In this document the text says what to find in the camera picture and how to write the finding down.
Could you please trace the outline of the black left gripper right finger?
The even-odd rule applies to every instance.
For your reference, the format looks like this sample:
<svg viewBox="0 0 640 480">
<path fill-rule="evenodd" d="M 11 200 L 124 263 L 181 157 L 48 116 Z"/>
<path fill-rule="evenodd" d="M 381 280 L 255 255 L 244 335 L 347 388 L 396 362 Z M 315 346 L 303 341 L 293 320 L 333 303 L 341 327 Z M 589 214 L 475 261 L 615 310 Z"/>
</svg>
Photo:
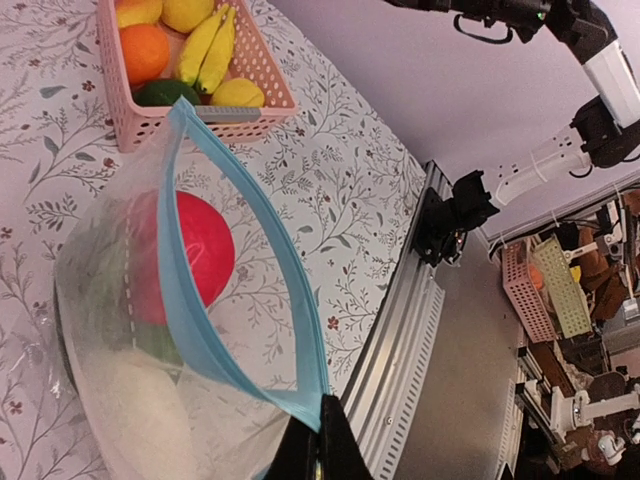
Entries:
<svg viewBox="0 0 640 480">
<path fill-rule="evenodd" d="M 333 395 L 324 395 L 322 398 L 319 461 L 323 479 L 373 479 L 340 399 Z"/>
</svg>

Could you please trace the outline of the red toy fruit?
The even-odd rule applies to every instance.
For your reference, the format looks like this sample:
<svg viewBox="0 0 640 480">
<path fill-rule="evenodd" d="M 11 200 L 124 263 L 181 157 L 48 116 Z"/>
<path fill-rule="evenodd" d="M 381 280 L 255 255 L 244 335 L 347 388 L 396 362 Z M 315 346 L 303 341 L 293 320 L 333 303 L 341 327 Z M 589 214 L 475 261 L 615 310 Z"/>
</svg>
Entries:
<svg viewBox="0 0 640 480">
<path fill-rule="evenodd" d="M 210 306 L 228 284 L 235 247 L 223 216 L 209 203 L 187 192 L 176 193 L 186 257 L 201 300 Z M 137 323 L 167 324 L 161 298 L 157 255 L 157 194 L 148 192 L 130 210 L 131 300 Z"/>
</svg>

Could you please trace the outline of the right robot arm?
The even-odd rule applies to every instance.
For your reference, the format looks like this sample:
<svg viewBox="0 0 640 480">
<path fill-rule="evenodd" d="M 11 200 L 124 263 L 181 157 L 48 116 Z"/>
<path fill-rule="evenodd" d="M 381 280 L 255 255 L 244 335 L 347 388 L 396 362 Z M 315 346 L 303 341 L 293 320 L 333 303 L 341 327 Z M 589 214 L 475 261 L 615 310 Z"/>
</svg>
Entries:
<svg viewBox="0 0 640 480">
<path fill-rule="evenodd" d="M 431 133 L 449 147 L 442 159 L 470 167 L 447 200 L 423 208 L 416 249 L 430 263 L 458 256 L 458 240 L 516 198 L 577 170 L 638 159 L 639 83 L 616 30 L 591 1 L 402 1 L 414 14 L 436 12 L 485 28 L 502 24 L 505 40 L 542 34 L 563 48 L 571 67 L 535 72 L 528 57 L 503 67 L 501 40 L 463 31 L 459 42 L 421 45 L 431 58 L 427 98 Z"/>
</svg>

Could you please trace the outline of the clear zip top bag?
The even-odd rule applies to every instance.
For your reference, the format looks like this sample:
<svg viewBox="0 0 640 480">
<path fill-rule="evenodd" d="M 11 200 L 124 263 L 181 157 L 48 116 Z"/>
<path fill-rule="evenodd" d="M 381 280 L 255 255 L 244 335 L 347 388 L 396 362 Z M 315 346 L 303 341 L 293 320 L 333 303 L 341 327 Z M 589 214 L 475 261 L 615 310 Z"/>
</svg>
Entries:
<svg viewBox="0 0 640 480">
<path fill-rule="evenodd" d="M 247 287 L 242 300 L 227 303 L 216 298 L 210 306 L 201 300 L 179 223 L 176 193 L 178 168 L 183 165 L 205 176 L 195 196 L 223 216 L 232 239 L 256 234 L 266 252 L 264 266 L 247 274 L 233 270 L 230 284 Z M 186 100 L 175 103 L 158 131 L 116 171 L 81 220 L 108 199 L 132 200 L 148 192 L 157 194 L 164 313 L 184 362 L 176 372 L 163 368 L 188 415 L 197 462 L 194 479 L 261 479 L 291 417 L 319 433 L 322 398 L 329 391 L 319 315 L 305 269 L 257 182 Z M 105 350 L 80 355 L 69 336 L 64 281 L 72 254 L 67 243 L 68 239 L 54 268 L 60 337 L 69 375 L 112 477 L 96 438 L 95 407 L 85 373 L 89 356 Z"/>
</svg>

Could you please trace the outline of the toy bok choy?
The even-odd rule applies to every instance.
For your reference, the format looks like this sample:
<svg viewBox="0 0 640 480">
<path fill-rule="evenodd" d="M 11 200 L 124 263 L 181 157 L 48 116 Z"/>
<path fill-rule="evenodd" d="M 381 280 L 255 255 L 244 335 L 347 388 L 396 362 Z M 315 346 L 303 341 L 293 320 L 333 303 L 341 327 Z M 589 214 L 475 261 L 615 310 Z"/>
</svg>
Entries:
<svg viewBox="0 0 640 480">
<path fill-rule="evenodd" d="M 184 365 L 160 294 L 156 209 L 154 193 L 108 199 L 72 230 L 65 319 L 80 355 L 140 350 L 170 372 Z"/>
</svg>

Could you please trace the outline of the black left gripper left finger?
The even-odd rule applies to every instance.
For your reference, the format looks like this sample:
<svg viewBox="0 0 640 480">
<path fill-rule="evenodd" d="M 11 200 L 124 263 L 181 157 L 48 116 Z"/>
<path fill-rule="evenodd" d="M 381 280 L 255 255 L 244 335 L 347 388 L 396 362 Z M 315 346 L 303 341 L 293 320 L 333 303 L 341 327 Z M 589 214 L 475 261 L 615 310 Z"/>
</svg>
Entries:
<svg viewBox="0 0 640 480">
<path fill-rule="evenodd" d="M 316 478 L 318 434 L 291 417 L 267 471 L 267 480 Z"/>
</svg>

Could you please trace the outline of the white toy radish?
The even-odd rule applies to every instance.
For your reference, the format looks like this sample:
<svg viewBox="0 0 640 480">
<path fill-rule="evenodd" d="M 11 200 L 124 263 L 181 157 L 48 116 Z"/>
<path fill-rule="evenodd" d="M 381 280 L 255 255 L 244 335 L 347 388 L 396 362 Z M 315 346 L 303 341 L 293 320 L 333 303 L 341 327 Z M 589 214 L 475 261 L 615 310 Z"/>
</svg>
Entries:
<svg viewBox="0 0 640 480">
<path fill-rule="evenodd" d="M 99 351 L 85 373 L 114 479 L 197 477 L 188 415 L 161 362 L 140 350 Z"/>
</svg>

